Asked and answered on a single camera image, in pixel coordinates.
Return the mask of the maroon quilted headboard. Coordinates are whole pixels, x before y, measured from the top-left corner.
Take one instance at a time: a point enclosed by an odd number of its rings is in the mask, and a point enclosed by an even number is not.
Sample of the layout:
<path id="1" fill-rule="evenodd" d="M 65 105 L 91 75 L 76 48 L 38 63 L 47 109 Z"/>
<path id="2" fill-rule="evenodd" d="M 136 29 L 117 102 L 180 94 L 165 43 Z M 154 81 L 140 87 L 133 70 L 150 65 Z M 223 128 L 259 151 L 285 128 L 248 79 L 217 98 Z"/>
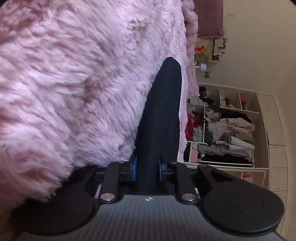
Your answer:
<path id="1" fill-rule="evenodd" d="M 223 37 L 223 0 L 195 0 L 194 12 L 198 16 L 198 37 Z"/>

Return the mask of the cluttered nightstand items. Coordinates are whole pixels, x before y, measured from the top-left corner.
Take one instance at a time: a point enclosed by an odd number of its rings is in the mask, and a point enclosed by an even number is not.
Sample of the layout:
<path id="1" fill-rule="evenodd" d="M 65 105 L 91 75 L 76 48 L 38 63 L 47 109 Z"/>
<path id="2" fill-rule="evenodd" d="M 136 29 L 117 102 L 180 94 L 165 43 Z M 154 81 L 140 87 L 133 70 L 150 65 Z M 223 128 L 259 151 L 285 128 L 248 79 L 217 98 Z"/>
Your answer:
<path id="1" fill-rule="evenodd" d="M 195 43 L 195 70 L 210 77 L 209 65 L 221 60 L 226 52 L 227 39 L 203 39 L 197 38 Z"/>

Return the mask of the pink fluffy blanket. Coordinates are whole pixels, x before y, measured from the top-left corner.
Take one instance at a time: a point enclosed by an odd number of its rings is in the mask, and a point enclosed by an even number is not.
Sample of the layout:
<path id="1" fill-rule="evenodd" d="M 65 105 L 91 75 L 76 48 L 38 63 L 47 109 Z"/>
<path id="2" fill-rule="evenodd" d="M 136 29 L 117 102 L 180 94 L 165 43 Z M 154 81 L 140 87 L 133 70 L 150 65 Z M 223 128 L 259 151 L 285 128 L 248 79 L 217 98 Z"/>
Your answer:
<path id="1" fill-rule="evenodd" d="M 167 57 L 198 92 L 192 1 L 7 1 L 1 7 L 1 219 L 46 200 L 75 166 L 127 160 Z"/>

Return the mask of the black pants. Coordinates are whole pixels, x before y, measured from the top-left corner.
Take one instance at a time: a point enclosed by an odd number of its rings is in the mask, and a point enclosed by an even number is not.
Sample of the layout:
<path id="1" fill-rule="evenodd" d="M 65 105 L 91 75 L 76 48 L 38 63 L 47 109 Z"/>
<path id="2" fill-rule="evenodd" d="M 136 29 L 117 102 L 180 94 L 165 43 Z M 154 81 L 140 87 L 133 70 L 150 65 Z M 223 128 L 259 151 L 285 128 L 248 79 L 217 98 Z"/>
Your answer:
<path id="1" fill-rule="evenodd" d="M 149 91 L 137 130 L 135 185 L 141 194 L 155 192 L 160 180 L 159 161 L 177 161 L 181 89 L 181 66 L 173 57 L 168 57 Z"/>

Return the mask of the pile of clothes in wardrobe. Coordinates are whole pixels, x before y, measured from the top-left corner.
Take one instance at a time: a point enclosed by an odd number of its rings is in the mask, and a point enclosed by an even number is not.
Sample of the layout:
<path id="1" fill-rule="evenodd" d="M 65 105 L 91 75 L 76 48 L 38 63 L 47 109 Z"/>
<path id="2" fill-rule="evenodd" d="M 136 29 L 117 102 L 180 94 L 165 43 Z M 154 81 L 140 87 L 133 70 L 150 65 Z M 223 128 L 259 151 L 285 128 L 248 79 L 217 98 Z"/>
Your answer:
<path id="1" fill-rule="evenodd" d="M 255 125 L 223 90 L 211 95 L 200 86 L 199 95 L 187 101 L 187 117 L 185 162 L 253 167 Z"/>

